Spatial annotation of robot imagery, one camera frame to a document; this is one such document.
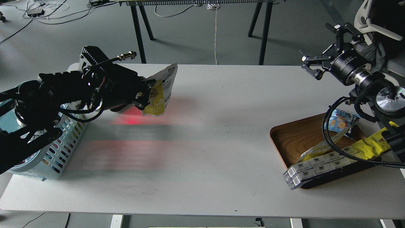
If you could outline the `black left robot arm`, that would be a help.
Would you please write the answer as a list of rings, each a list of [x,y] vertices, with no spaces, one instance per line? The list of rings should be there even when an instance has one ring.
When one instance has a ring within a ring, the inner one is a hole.
[[[1,130],[1,173],[10,170],[23,159],[51,144],[63,131],[57,127],[59,113],[79,121],[74,114],[94,117],[104,110],[119,111],[134,104],[144,110],[151,102],[156,79],[144,78],[136,71],[115,64],[115,61],[134,59],[130,51],[115,58],[108,58],[99,47],[85,46],[80,54],[77,71],[41,73],[37,80],[23,82],[1,93],[1,115],[15,111],[23,127],[14,132]]]

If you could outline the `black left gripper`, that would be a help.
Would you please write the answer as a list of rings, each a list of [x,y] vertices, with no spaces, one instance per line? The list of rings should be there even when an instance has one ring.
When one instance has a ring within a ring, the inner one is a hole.
[[[123,104],[133,104],[144,110],[151,103],[151,88],[156,79],[146,79],[136,71],[116,64],[134,59],[136,52],[129,51],[109,58],[96,46],[85,46],[80,54],[79,70],[90,87],[91,102],[109,110]]]

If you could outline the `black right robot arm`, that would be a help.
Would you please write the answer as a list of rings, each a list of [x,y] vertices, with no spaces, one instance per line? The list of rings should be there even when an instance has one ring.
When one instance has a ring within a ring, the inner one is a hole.
[[[343,85],[355,85],[349,102],[361,118],[386,127],[383,139],[404,162],[404,88],[388,81],[355,49],[363,38],[352,24],[326,27],[335,34],[335,42],[317,56],[304,54],[301,68],[316,80],[329,72]]]

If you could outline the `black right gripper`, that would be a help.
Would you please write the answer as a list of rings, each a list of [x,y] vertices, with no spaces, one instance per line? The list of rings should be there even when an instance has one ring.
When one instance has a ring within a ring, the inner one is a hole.
[[[329,23],[326,23],[325,26],[335,33],[335,45],[330,45],[321,56],[308,56],[302,49],[299,49],[299,52],[303,55],[301,68],[315,79],[322,79],[324,72],[329,71],[343,85],[352,85],[355,82],[350,74],[363,66],[369,70],[371,62],[360,55],[351,43],[343,44],[343,35],[348,32],[352,36],[352,41],[358,42],[364,40],[363,34],[349,22],[338,28],[331,26]],[[323,70],[311,69],[312,65],[321,66]]]

